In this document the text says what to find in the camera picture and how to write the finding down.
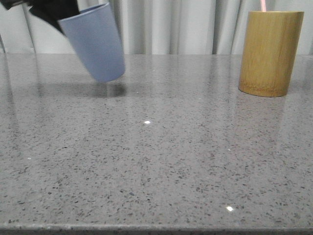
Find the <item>black gripper finger cup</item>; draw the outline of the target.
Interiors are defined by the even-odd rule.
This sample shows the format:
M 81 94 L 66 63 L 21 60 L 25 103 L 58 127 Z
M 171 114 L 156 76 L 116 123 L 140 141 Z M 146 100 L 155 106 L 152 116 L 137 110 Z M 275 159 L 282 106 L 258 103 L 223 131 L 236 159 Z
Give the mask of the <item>black gripper finger cup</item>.
M 1 0 L 6 10 L 20 4 L 30 6 L 29 12 L 64 34 L 58 21 L 80 14 L 76 0 Z

